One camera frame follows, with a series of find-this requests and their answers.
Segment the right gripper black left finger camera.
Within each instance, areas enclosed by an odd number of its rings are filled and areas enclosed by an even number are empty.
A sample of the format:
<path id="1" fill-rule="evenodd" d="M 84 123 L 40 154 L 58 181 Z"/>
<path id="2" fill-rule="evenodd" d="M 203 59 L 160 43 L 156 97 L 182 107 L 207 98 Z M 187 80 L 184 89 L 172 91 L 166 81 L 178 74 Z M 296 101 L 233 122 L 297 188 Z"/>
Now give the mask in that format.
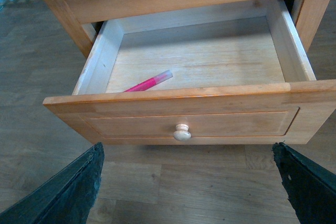
<path id="1" fill-rule="evenodd" d="M 1 213 L 1 223 L 86 223 L 101 185 L 97 143 L 31 194 Z"/>

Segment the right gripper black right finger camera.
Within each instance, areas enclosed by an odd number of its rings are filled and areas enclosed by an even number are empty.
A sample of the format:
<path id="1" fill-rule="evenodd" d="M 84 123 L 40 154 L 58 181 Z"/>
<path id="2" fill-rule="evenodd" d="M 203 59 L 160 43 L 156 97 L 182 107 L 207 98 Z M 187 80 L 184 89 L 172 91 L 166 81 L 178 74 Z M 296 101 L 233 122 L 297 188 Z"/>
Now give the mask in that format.
<path id="1" fill-rule="evenodd" d="M 335 174 L 285 143 L 272 151 L 299 222 L 335 223 Z"/>

